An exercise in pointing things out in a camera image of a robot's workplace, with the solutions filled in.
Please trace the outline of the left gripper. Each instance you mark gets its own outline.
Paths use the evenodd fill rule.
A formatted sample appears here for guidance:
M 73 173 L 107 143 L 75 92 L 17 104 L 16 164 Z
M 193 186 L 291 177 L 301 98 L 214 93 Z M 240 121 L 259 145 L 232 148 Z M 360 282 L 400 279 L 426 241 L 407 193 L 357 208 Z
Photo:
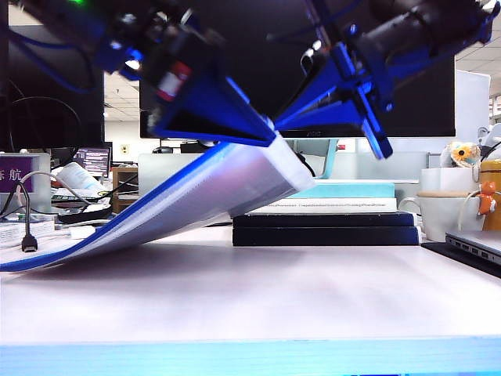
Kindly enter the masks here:
M 216 38 L 171 10 L 115 10 L 106 18 L 107 70 L 150 88 L 148 128 L 161 138 L 269 146 L 269 118 L 229 76 Z

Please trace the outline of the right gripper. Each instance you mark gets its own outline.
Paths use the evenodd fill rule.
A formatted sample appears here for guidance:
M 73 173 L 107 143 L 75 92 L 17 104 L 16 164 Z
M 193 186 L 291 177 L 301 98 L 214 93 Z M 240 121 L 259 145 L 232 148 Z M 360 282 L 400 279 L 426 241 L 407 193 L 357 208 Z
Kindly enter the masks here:
M 326 125 L 357 125 L 374 156 L 393 153 L 377 110 L 392 110 L 393 84 L 382 53 L 357 24 L 346 26 L 331 57 L 310 57 L 309 69 L 297 90 L 273 118 L 277 131 Z M 327 94 L 340 90 L 347 102 L 317 107 Z

